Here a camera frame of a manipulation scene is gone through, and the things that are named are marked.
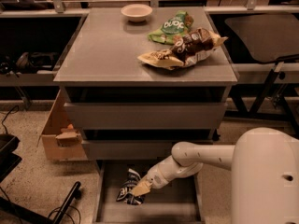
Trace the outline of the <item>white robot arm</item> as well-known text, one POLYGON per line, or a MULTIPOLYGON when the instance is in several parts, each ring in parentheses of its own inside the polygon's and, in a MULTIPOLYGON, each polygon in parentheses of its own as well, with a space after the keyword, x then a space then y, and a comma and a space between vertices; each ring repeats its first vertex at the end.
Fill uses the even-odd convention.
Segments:
POLYGON ((271 128, 251 129, 233 145, 178 142, 132 193, 161 189, 204 164, 231 172, 231 224, 299 224, 299 140, 271 128))

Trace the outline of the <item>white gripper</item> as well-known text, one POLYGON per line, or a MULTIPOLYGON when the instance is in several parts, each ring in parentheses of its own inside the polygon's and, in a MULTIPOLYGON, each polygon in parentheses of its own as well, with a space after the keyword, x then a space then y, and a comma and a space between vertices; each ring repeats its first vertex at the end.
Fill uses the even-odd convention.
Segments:
POLYGON ((134 196, 142 196, 150 192, 151 187, 161 189, 169 183, 168 172, 151 168, 138 184, 131 190, 134 196))

